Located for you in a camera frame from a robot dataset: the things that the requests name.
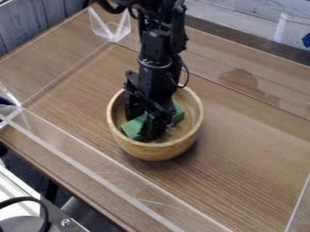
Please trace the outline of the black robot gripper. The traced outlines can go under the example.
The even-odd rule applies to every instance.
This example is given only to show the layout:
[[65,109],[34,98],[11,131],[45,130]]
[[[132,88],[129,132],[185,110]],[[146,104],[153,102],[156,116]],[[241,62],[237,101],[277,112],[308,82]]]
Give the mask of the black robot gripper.
[[144,115],[140,135],[148,141],[164,134],[173,120],[172,96],[178,88],[181,59],[154,63],[138,58],[137,63],[138,72],[125,72],[124,115],[128,121]]

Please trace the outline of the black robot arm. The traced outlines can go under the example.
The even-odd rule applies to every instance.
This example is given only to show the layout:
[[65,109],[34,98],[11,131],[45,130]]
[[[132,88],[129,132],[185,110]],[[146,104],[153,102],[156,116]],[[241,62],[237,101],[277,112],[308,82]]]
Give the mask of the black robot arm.
[[128,121],[142,116],[138,134],[157,139],[173,124],[173,94],[181,87],[185,68],[180,53],[187,49],[185,0],[96,0],[101,8],[124,11],[137,21],[138,71],[125,72],[124,115]]

